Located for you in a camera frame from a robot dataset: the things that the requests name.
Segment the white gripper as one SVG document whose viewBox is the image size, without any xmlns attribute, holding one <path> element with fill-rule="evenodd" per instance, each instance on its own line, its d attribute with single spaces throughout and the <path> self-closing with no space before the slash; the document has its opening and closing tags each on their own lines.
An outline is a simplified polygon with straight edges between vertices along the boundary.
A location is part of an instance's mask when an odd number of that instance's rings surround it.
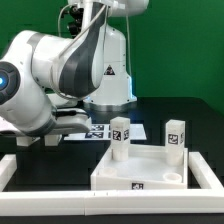
<svg viewBox="0 0 224 224">
<path fill-rule="evenodd" d="M 45 135 L 67 135 L 74 133 L 88 133 L 92 120 L 87 112 L 80 108 L 58 109 L 55 113 L 56 124 L 53 128 L 43 128 L 33 133 L 24 133 L 10 122 L 0 117 L 0 136 L 5 137 L 42 137 Z"/>
</svg>

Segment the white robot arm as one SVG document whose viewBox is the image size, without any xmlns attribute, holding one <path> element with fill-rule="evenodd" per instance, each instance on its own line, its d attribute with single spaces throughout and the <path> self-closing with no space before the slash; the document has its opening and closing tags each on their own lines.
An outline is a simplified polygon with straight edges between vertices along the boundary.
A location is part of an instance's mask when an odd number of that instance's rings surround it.
<svg viewBox="0 0 224 224">
<path fill-rule="evenodd" d="M 59 109 L 45 90 L 77 102 L 104 76 L 108 17 L 143 13 L 149 0 L 67 0 L 81 19 L 73 39 L 25 30 L 0 58 L 0 136 L 42 137 L 87 132 L 83 110 Z"/>
</svg>

